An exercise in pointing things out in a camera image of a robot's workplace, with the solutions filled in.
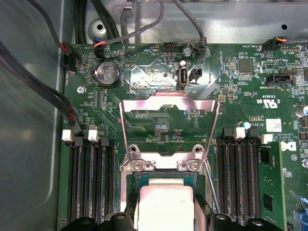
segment gray cable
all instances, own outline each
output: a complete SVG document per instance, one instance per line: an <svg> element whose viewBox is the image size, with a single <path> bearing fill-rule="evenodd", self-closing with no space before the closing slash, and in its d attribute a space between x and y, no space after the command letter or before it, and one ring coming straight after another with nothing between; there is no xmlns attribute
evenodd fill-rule
<svg viewBox="0 0 308 231"><path fill-rule="evenodd" d="M186 17L188 17L193 26L196 28L200 37L201 45L205 45L204 33L197 19L185 8L185 6L183 6L183 4L179 0L173 0L173 2L186 15Z"/></svg>
<svg viewBox="0 0 308 231"><path fill-rule="evenodd" d="M126 20L126 15L128 9L123 9L121 17L120 17L120 24L121 24L121 36L127 36L128 35L128 30L127 30L127 20ZM123 43L129 43L129 39L125 38L123 39Z"/></svg>
<svg viewBox="0 0 308 231"><path fill-rule="evenodd" d="M106 42L106 45L108 44L112 44L112 43L115 43L115 42L119 42L119 41L122 41L124 39L128 39L128 38L131 38L131 37L134 37L138 34L141 34L143 31L147 30L147 29L150 29L152 28L153 26L157 25L163 18L163 15L164 15L164 11L165 11L165 8L164 8L164 3L162 0L157 0L160 4L160 13L159 13L159 17L158 19L155 21L155 22L152 22L150 23L149 25L147 26L144 26L142 28L140 28L139 30L136 30L132 33L129 33L128 35L124 35L124 36L121 36L119 38L114 38L114 39L110 39L110 40L107 40L105 41Z"/></svg>

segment cable connector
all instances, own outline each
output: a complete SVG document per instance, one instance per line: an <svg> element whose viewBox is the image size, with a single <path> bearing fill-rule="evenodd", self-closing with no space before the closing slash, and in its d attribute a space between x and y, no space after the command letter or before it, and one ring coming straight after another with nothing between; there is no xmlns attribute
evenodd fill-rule
<svg viewBox="0 0 308 231"><path fill-rule="evenodd" d="M63 60L63 66L66 70L76 71L76 60L81 58L79 52L70 44L64 42L61 44L65 56Z"/></svg>
<svg viewBox="0 0 308 231"><path fill-rule="evenodd" d="M125 17L134 16L134 4L131 1L125 1L123 3L123 13Z"/></svg>
<svg viewBox="0 0 308 231"><path fill-rule="evenodd" d="M286 37L274 37L262 44L262 52L276 51L287 42Z"/></svg>
<svg viewBox="0 0 308 231"><path fill-rule="evenodd" d="M79 54L79 52L70 44L63 42L61 44L62 47L66 48L66 51L64 51L64 54L69 57L69 58L73 58L73 59L80 59L81 55Z"/></svg>

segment motherboard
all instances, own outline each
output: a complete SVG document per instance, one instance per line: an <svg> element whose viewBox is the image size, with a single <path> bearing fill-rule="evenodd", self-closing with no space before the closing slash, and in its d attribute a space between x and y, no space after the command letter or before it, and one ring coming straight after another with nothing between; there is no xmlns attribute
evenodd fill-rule
<svg viewBox="0 0 308 231"><path fill-rule="evenodd" d="M63 142L58 229L84 216L100 223L120 210L124 138L131 151L163 156L205 145L213 124L208 110L160 102L157 110L125 112L122 121L123 100L181 91L219 103L207 159L220 211L240 224L262 218L282 230L301 230L300 197L308 194L305 45L264 51L261 44L208 44L201 55L198 47L177 43L73 47L81 59L67 66L64 94L84 137L93 138ZM69 129L65 121L63 129ZM128 179L127 192L145 177ZM205 176L191 177L187 184L195 182L195 192L206 198Z"/></svg>

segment dimm slot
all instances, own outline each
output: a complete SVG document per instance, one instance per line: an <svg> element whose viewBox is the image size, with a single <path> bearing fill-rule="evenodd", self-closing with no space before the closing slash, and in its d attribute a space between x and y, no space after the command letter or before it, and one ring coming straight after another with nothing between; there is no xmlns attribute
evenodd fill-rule
<svg viewBox="0 0 308 231"><path fill-rule="evenodd" d="M234 145L229 144L229 188L230 188L230 216L232 218L238 216L237 211L237 193L236 193L236 185L235 185L235 177L236 177L236 169L235 169L235 157L234 157Z"/></svg>
<svg viewBox="0 0 308 231"><path fill-rule="evenodd" d="M84 163L84 157L85 157L85 148L84 147L78 147L77 148L77 197L76 197L76 218L80 218L83 216L83 210L84 210L84 190L85 190L85 179L84 179L84 173L85 173L85 163Z"/></svg>
<svg viewBox="0 0 308 231"><path fill-rule="evenodd" d="M91 152L90 147L84 147L84 194L83 194L83 217L91 217L90 204L91 204Z"/></svg>
<svg viewBox="0 0 308 231"><path fill-rule="evenodd" d="M98 223L104 221L104 204L103 204L103 152L102 148L94 149L94 173L93 173L93 218Z"/></svg>
<svg viewBox="0 0 308 231"><path fill-rule="evenodd" d="M249 200L249 216L253 218L260 218L260 207L259 207L259 185L258 185L258 158L257 158L257 141L248 141L247 153L248 153L248 191L251 195Z"/></svg>
<svg viewBox="0 0 308 231"><path fill-rule="evenodd" d="M217 137L217 157L216 157L216 165L217 165L217 196L218 196L218 203L219 207L221 208L222 213L226 213L225 210L225 203L227 202L225 200L224 195L224 184L223 184L223 174L224 174L224 168L223 168L223 156L224 156L224 144L223 140L220 137Z"/></svg>
<svg viewBox="0 0 308 231"><path fill-rule="evenodd" d="M105 215L114 212L115 189L115 153L112 147L106 147L105 151Z"/></svg>
<svg viewBox="0 0 308 231"><path fill-rule="evenodd" d="M247 151L246 151L246 144L243 143L243 141L239 141L238 143L238 154L240 156L241 159L241 163L242 163L242 190L241 190L241 195L242 195L242 199L243 199L243 203L242 203L242 224L245 224L247 217L248 217L248 211L249 211L249 207L248 207L248 201L249 201L249 197L250 197L250 193L248 192L248 182L247 182L247 176L250 175L249 172L247 172Z"/></svg>
<svg viewBox="0 0 308 231"><path fill-rule="evenodd" d="M234 146L234 185L235 185L235 198L236 198L236 216L237 222L242 223L242 188L243 188L243 177L242 177L242 159L239 155L238 145Z"/></svg>
<svg viewBox="0 0 308 231"><path fill-rule="evenodd" d="M76 219L76 168L77 161L76 148L70 147L70 159L69 159L69 182L68 182L68 208L67 208L67 222L71 223Z"/></svg>

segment ram slot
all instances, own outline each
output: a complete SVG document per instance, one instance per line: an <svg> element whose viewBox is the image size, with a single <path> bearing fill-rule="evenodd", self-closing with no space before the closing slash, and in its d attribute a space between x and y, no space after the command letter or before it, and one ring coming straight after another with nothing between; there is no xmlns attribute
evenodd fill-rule
<svg viewBox="0 0 308 231"><path fill-rule="evenodd" d="M104 221L104 204L103 204L103 150L102 148L94 148L94 172L93 172L93 218L98 223Z"/></svg>
<svg viewBox="0 0 308 231"><path fill-rule="evenodd" d="M225 145L220 137L217 137L217 155L216 155L216 171L217 171L217 197L218 204L221 208L222 213L226 213L226 195L224 194L224 166L223 166L223 156L225 155Z"/></svg>
<svg viewBox="0 0 308 231"><path fill-rule="evenodd" d="M115 153L112 147L106 147L105 154L105 215L114 212L115 199Z"/></svg>
<svg viewBox="0 0 308 231"><path fill-rule="evenodd" d="M221 211L232 217L235 213L235 186L234 186L234 145L230 139L221 139L217 137L217 192Z"/></svg>
<svg viewBox="0 0 308 231"><path fill-rule="evenodd" d="M235 152L234 145L229 144L229 195L230 195L230 216L232 218L239 216L239 211L237 209L237 191L236 191L236 162L235 162Z"/></svg>
<svg viewBox="0 0 308 231"><path fill-rule="evenodd" d="M69 181L68 181L68 208L67 208L67 222L71 223L76 219L76 171L77 171L77 149L70 148L69 160Z"/></svg>
<svg viewBox="0 0 308 231"><path fill-rule="evenodd" d="M78 159L78 168L77 168L77 210L76 217L83 217L84 211L84 194L85 194L85 156L86 156L86 147L78 147L77 159Z"/></svg>
<svg viewBox="0 0 308 231"><path fill-rule="evenodd" d="M246 144L244 144L242 141L238 141L237 143L237 150L238 150L238 156L240 158L240 173L241 173L241 190L240 190L240 198L242 199L242 206L241 206L241 221L240 223L244 225L246 223L247 217L248 217L248 186L247 186L247 176L250 174L247 172L247 151L246 151Z"/></svg>
<svg viewBox="0 0 308 231"><path fill-rule="evenodd" d="M259 185L258 185L258 145L256 140L250 140L247 145L247 175L248 193L250 195L249 216L251 218L260 218L259 207Z"/></svg>
<svg viewBox="0 0 308 231"><path fill-rule="evenodd" d="M85 147L84 156L84 194L83 194L83 217L92 217L92 175L93 175L93 159L91 147Z"/></svg>

